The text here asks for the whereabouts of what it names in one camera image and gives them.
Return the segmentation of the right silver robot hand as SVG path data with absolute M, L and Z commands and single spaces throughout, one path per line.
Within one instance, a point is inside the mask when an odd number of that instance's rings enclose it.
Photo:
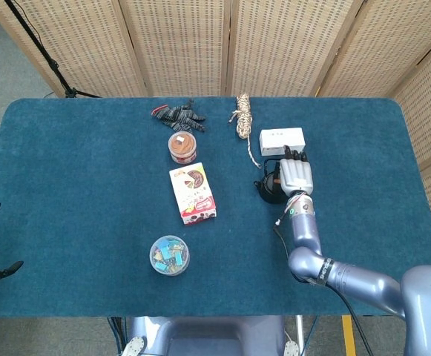
M 312 169 L 304 151 L 283 146 L 284 158 L 280 160 L 280 186 L 284 194 L 292 197 L 299 192 L 311 195 L 314 189 Z

